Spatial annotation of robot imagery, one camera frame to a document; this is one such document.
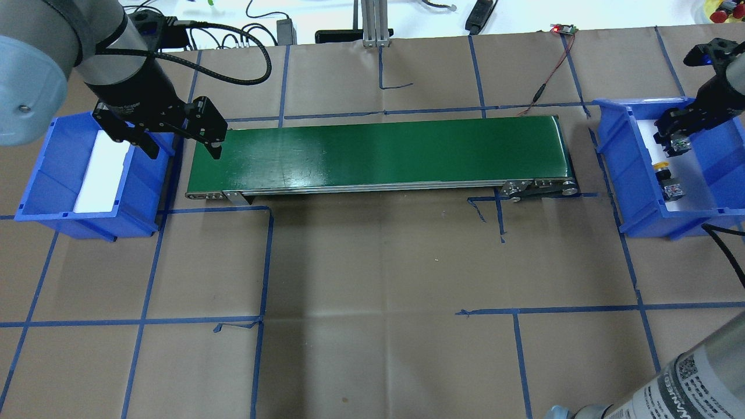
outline blue bin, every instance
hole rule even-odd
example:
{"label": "blue bin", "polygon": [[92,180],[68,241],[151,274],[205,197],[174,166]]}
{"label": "blue bin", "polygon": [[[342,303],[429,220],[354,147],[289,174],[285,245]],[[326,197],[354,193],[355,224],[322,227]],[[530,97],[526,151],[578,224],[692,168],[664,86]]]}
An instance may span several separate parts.
{"label": "blue bin", "polygon": [[[730,228],[745,220],[745,131],[738,119],[691,137],[697,172],[685,176],[697,191],[678,201],[685,209],[670,211],[644,145],[638,121],[658,119],[671,107],[685,107],[692,98],[598,99],[600,106],[598,152],[605,156],[624,222],[621,232],[631,237],[673,240],[706,234],[700,225]],[[684,159],[671,157],[668,161]]]}
{"label": "blue bin", "polygon": [[109,242],[152,236],[158,230],[155,217],[168,159],[174,154],[173,134],[151,134],[162,148],[155,160],[130,146],[111,211],[74,212],[100,129],[90,113],[60,117],[50,124],[16,221],[36,221],[75,239]]}

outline qr code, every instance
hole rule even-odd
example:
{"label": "qr code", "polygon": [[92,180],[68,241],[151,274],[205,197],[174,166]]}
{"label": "qr code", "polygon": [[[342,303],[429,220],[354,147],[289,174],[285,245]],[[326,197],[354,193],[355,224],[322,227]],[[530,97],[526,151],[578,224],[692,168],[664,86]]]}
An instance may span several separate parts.
{"label": "qr code", "polygon": [[689,377],[698,374],[698,368],[696,368],[696,362],[693,356],[689,356],[683,359],[678,364],[678,372],[680,373],[680,379],[688,379]]}

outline white floor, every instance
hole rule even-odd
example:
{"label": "white floor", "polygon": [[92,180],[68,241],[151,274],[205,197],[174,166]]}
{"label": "white floor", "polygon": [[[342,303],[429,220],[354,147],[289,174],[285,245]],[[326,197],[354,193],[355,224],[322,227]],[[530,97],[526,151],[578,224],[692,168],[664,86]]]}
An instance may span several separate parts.
{"label": "white floor", "polygon": [[[389,27],[398,38],[456,37],[463,29],[475,0],[438,0],[455,4],[451,12],[424,5],[420,0],[389,0]],[[282,16],[263,19],[245,16],[247,0],[156,0],[151,5],[168,16],[227,25],[246,25],[258,21],[272,32],[274,21]],[[121,0],[122,4],[140,4],[142,0]],[[577,25],[580,29],[641,28],[707,23],[702,12],[703,0],[499,0],[484,34],[517,34],[546,31],[551,24]],[[297,30],[297,41],[314,43],[319,29],[351,29],[352,0],[254,0],[250,12],[257,16],[271,11],[290,15]],[[200,48],[214,48],[206,34],[196,33]]]}

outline black connector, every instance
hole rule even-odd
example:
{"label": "black connector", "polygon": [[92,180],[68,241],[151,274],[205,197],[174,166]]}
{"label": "black connector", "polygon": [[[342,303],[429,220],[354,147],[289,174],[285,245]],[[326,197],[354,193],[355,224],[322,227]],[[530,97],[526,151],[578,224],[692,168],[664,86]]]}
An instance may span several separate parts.
{"label": "black connector", "polygon": [[277,45],[297,45],[297,32],[292,25],[292,19],[277,21]]}
{"label": "black connector", "polygon": [[476,4],[471,10],[468,19],[466,20],[466,30],[471,35],[478,35],[486,26],[486,21],[494,11],[494,6],[497,5],[497,0],[476,0]]}

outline green surface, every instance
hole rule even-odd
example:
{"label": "green surface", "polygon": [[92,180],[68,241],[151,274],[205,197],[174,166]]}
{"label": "green surface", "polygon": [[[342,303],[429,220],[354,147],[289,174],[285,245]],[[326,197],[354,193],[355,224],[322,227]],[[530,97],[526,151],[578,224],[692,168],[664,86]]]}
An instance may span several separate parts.
{"label": "green surface", "polygon": [[187,195],[572,176],[555,116],[290,127],[228,131],[220,160],[197,147]]}

